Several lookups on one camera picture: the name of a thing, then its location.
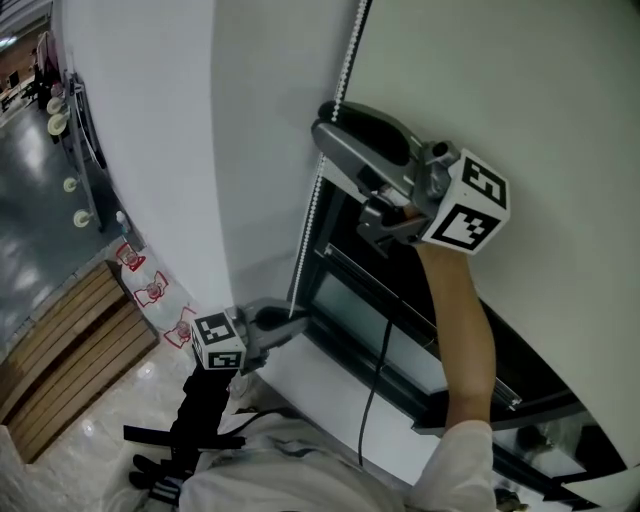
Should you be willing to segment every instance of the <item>brown wall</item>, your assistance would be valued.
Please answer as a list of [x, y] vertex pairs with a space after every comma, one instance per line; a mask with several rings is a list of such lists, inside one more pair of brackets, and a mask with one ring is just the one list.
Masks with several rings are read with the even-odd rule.
[[38, 27], [22, 36], [7, 49], [0, 51], [0, 86], [2, 90], [7, 88], [7, 79], [16, 70], [21, 82], [33, 75], [33, 69], [29, 69], [33, 63], [31, 50], [38, 44], [38, 36], [48, 29], [48, 25]]

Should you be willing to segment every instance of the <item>person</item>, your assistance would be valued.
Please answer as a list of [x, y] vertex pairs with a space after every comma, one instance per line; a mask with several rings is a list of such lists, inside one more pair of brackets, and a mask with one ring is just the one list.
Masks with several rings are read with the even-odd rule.
[[[408, 496], [333, 452], [304, 420], [274, 413], [240, 427], [241, 449], [200, 455], [195, 474], [182, 485], [181, 512], [495, 510], [493, 335], [466, 255], [431, 244], [417, 251], [435, 306], [449, 406], [445, 434]], [[251, 416], [225, 416], [218, 432], [237, 430]]]

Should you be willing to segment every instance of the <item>black cable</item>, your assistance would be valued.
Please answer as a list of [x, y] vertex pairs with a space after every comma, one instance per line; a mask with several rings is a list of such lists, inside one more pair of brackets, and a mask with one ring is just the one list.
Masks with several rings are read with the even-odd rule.
[[378, 385], [378, 378], [382, 371], [382, 365], [384, 364], [384, 358], [387, 355], [387, 348], [389, 347], [389, 337], [391, 336], [391, 327], [393, 322], [391, 319], [387, 320], [387, 327], [384, 330], [384, 338], [382, 339], [382, 348], [380, 349], [380, 356], [378, 356], [378, 364], [376, 365], [376, 372], [373, 375], [373, 382], [371, 383], [371, 392], [367, 400], [367, 405], [364, 408], [364, 414], [362, 415], [362, 424], [360, 425], [360, 437], [358, 438], [358, 464], [362, 466], [362, 440], [364, 439], [364, 428], [367, 425], [367, 417], [369, 416], [369, 409], [371, 408], [371, 402], [376, 394], [376, 386]]

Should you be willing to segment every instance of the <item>wooden slat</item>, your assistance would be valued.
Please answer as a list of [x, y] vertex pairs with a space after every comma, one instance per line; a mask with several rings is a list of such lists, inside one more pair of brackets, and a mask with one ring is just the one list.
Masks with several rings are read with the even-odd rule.
[[7, 428], [14, 442], [22, 437], [29, 423], [34, 421], [33, 416], [29, 413], [34, 407], [41, 404], [49, 404], [53, 402], [53, 388], [66, 375], [71, 375], [82, 357], [87, 354], [96, 344], [102, 342], [103, 338], [110, 337], [114, 340], [124, 335], [131, 327], [133, 327], [142, 318], [141, 313], [136, 309], [132, 302], [127, 302], [114, 316], [109, 318], [100, 328], [85, 340], [77, 350], [75, 350], [68, 359], [66, 359], [47, 379], [38, 386], [36, 392], [20, 407], [18, 414], [9, 422]]
[[104, 361], [96, 361], [94, 363], [94, 365], [102, 368], [100, 372], [84, 385], [81, 391], [67, 402], [58, 414], [31, 440], [28, 446], [20, 452], [23, 460], [27, 463], [33, 462], [51, 444], [57, 433], [77, 418], [87, 407], [87, 404], [97, 398], [105, 387], [117, 379], [123, 371], [135, 364], [143, 354], [147, 353], [157, 343], [155, 335], [147, 330], [124, 349], [121, 347], [122, 343], [113, 345], [109, 354], [105, 353], [101, 356], [101, 360], [113, 356], [111, 350], [115, 350], [116, 347], [120, 348], [121, 351], [104, 367], [101, 366]]
[[94, 322], [107, 308], [124, 297], [124, 291], [115, 281], [105, 283], [98, 292], [83, 302], [76, 311], [66, 318], [40, 345], [23, 366], [24, 375], [10, 391], [0, 407], [0, 422], [9, 421], [9, 414], [36, 379], [47, 367]]
[[12, 436], [16, 448], [21, 452], [38, 435], [64, 406], [73, 399], [102, 368], [107, 366], [122, 350], [148, 330], [139, 320], [129, 331], [120, 336], [107, 336], [94, 346], [74, 368], [53, 388], [52, 400], [41, 402], [27, 416], [25, 428], [19, 436]]
[[73, 307], [65, 309], [74, 298], [93, 283], [93, 288], [97, 283], [102, 285], [111, 276], [111, 272], [106, 264], [98, 265], [82, 280], [78, 281], [69, 291], [56, 302], [51, 309], [38, 321], [38, 324], [25, 336], [18, 345], [11, 351], [7, 358], [0, 365], [0, 402], [3, 401], [5, 392], [12, 387], [14, 375], [24, 373], [20, 371], [22, 361], [24, 361], [50, 334], [50, 332], [73, 311]]

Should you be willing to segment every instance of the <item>person's right arm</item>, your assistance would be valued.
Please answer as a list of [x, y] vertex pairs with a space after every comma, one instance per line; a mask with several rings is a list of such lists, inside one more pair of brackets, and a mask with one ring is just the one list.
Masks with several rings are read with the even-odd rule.
[[431, 289], [449, 388], [446, 428], [467, 420], [489, 423], [496, 380], [495, 346], [467, 256], [433, 244], [416, 249]]

